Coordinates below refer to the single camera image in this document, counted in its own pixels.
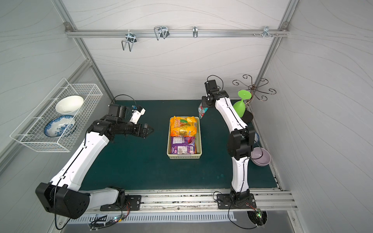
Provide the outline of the mint blossom candy bag front-up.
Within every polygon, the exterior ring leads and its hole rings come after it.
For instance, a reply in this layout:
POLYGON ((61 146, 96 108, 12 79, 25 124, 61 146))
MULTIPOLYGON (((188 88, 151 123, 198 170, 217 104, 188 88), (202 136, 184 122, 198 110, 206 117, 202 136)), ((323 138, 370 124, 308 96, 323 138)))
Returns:
POLYGON ((198 107, 198 114, 199 114, 199 119, 202 119, 205 113, 207 112, 208 108, 203 107, 202 104, 199 105, 198 107))

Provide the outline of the purple candy bag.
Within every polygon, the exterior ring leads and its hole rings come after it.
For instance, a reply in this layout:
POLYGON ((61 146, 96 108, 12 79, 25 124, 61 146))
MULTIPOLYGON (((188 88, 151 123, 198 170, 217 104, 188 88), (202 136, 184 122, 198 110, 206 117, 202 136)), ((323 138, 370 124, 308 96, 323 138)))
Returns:
POLYGON ((171 154, 195 154, 195 137, 172 137, 171 154))

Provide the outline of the yellow orange candy bag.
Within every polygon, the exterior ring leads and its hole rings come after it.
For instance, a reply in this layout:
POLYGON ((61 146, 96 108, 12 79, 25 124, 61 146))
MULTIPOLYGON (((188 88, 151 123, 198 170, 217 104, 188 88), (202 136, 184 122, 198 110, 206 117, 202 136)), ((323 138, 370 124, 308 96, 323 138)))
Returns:
POLYGON ((189 137, 197 134, 198 121, 193 116, 174 116, 170 119, 170 136, 189 137))

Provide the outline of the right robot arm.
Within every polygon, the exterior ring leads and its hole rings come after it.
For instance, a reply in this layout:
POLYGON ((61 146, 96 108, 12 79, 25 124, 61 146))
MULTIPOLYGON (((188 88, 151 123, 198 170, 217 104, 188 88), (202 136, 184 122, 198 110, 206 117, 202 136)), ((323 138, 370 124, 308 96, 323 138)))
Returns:
POLYGON ((234 109, 226 91, 210 91, 202 97, 202 106, 215 108, 220 117, 206 118, 199 121, 203 127, 200 131, 203 142, 200 143, 208 162, 200 162, 197 166, 172 166, 160 157, 171 136, 169 120, 171 116, 194 117, 197 114, 196 101, 149 101, 146 109, 150 110, 146 122, 155 129, 154 135, 141 144, 136 155, 141 159, 140 172, 146 187, 160 180, 162 185, 167 181, 180 185, 198 175, 211 175, 214 171, 225 168, 227 157, 231 156, 233 180, 231 196, 238 202, 250 196, 247 170, 254 145, 254 129, 244 123, 234 109))

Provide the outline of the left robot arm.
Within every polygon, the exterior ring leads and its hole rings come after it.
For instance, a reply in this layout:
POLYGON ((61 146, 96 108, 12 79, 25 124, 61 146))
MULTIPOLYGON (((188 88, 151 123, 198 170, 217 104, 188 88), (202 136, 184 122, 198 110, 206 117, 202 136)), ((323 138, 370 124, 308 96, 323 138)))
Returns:
POLYGON ((52 214, 78 219, 86 210, 104 205, 127 205, 124 189, 105 189, 80 192, 82 182, 94 161, 115 135, 146 138, 153 133, 148 124, 96 120, 87 129, 80 148, 48 183, 40 183, 36 195, 43 208, 52 214))

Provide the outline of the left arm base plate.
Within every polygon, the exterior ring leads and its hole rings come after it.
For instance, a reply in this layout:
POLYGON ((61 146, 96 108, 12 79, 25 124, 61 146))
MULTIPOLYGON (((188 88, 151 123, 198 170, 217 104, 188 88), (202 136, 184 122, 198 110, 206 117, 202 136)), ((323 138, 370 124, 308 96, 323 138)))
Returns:
POLYGON ((114 204, 100 207, 100 211, 139 211, 141 206, 141 195, 126 195, 117 199, 114 204))

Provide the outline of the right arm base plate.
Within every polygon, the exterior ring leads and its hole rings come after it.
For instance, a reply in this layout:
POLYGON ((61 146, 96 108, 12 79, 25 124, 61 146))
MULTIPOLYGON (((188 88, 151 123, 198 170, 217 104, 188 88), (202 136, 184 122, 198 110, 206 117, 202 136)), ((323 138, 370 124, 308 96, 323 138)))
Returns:
POLYGON ((231 194, 217 194, 214 198, 218 209, 257 209, 254 195, 250 193, 246 197, 236 198, 231 194))

